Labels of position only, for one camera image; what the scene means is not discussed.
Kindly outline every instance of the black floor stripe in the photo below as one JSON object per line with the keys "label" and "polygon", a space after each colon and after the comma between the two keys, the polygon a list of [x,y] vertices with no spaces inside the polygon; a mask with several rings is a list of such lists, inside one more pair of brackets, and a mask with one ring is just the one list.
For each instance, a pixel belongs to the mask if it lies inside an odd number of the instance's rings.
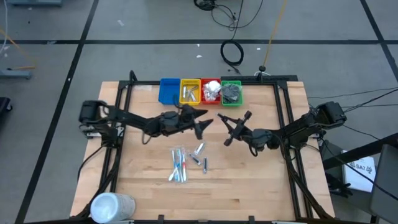
{"label": "black floor stripe", "polygon": [[[79,44],[80,40],[14,40],[17,44],[59,45]],[[85,40],[84,44],[114,45],[150,45],[150,44],[222,44],[224,39],[197,40]],[[265,40],[235,40],[240,44],[268,44]],[[308,45],[372,45],[398,44],[398,40],[273,40],[272,44],[308,44]]]}
{"label": "black floor stripe", "polygon": [[377,39],[381,42],[381,48],[383,49],[384,55],[386,56],[387,61],[391,67],[391,70],[398,81],[397,64],[396,64],[394,57],[391,55],[390,49],[387,46],[388,43],[384,41],[384,37],[380,32],[380,29],[376,23],[376,20],[374,20],[374,17],[372,15],[372,12],[371,12],[367,2],[365,0],[361,0],[361,4],[362,4],[363,9],[365,10],[365,13],[366,13],[368,19],[369,19],[369,22],[371,23],[371,26],[373,28],[374,33],[376,34]]}
{"label": "black floor stripe", "polygon": [[76,67],[77,67],[79,59],[80,59],[81,51],[83,50],[84,40],[86,40],[86,38],[87,38],[87,34],[90,29],[91,22],[93,21],[97,5],[98,5],[98,0],[94,0],[93,5],[90,9],[90,13],[88,14],[88,18],[87,18],[85,27],[83,29],[83,33],[81,34],[81,38],[80,38],[78,47],[75,52],[75,56],[73,57],[72,64],[70,65],[68,75],[65,79],[65,83],[63,84],[62,92],[61,92],[60,98],[58,100],[58,104],[55,109],[54,115],[52,117],[49,130],[47,131],[47,135],[45,136],[44,143],[43,143],[42,149],[39,154],[39,158],[37,159],[35,169],[33,171],[32,177],[30,178],[30,182],[27,187],[24,199],[22,201],[22,205],[19,208],[15,223],[23,223],[25,220],[26,214],[29,209],[30,202],[32,201],[33,194],[35,192],[37,183],[39,181],[40,173],[43,169],[44,162],[47,157],[47,153],[49,152],[49,149],[50,149],[51,141],[54,136],[54,132],[57,127],[57,124],[58,124],[58,121],[59,121],[59,118],[60,118],[60,115],[62,112],[63,105],[65,104],[65,100],[67,98],[70,84],[73,80],[73,75],[75,74],[75,70],[76,70]]}

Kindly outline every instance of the yellow bin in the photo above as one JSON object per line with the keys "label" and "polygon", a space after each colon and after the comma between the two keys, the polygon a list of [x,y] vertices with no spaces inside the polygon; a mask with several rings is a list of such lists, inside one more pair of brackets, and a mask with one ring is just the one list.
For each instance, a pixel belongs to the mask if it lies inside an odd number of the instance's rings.
{"label": "yellow bin", "polygon": [[[195,97],[195,101],[192,100],[192,98],[184,96],[184,87],[186,87],[187,91],[196,87],[196,90],[193,90],[193,96]],[[180,103],[181,104],[188,104],[191,106],[199,105],[201,100],[201,86],[200,86],[200,79],[181,79],[181,84],[180,84]]]}

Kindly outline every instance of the blue bin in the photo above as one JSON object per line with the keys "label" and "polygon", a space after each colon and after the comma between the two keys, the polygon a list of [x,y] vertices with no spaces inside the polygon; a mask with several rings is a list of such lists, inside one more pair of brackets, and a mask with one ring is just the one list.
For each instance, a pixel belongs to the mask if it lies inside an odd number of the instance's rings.
{"label": "blue bin", "polygon": [[180,82],[179,78],[162,78],[160,80],[160,90],[158,101],[164,105],[174,105],[178,104],[178,99],[180,99]]}

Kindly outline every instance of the white bucket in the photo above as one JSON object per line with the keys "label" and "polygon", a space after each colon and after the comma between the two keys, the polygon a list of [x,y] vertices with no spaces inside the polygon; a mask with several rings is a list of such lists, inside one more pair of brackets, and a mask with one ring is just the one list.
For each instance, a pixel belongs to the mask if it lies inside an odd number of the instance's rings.
{"label": "white bucket", "polygon": [[91,203],[90,213],[97,223],[117,222],[130,218],[136,202],[129,195],[102,193]]}

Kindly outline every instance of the wooden table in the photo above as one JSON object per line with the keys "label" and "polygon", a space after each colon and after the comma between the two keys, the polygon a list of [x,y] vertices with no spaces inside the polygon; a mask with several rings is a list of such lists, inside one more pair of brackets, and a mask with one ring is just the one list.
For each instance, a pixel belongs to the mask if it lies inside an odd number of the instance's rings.
{"label": "wooden table", "polygon": [[[294,118],[308,112],[308,102],[302,82],[288,82]],[[104,82],[99,99],[114,104],[118,82]],[[135,86],[132,91],[129,112],[144,117],[157,116],[161,112],[176,110],[174,106],[160,104],[159,86]],[[136,212],[132,219],[156,220],[165,215],[167,220],[294,220],[288,174],[280,150],[265,149],[253,157],[244,142],[233,141],[226,147],[227,129],[216,113],[232,118],[243,118],[247,110],[253,115],[246,123],[251,129],[279,129],[275,96],[271,86],[244,86],[244,104],[239,108],[221,105],[200,105],[209,110],[198,120],[213,118],[203,139],[208,158],[208,173],[187,158],[185,184],[169,182],[173,171],[170,149],[185,146],[193,151],[201,143],[193,131],[169,137],[152,138],[149,144],[141,143],[141,131],[128,127],[124,138],[117,193],[132,195],[136,199]],[[284,110],[285,123],[287,113]],[[308,144],[317,147],[315,140]],[[85,157],[100,145],[100,139],[88,141]],[[103,167],[103,150],[81,171],[71,215],[76,215],[88,203],[98,188]],[[310,147],[301,150],[308,188],[320,205],[334,215],[330,194],[323,171],[320,153]],[[297,187],[301,214],[305,216],[303,197]]]}

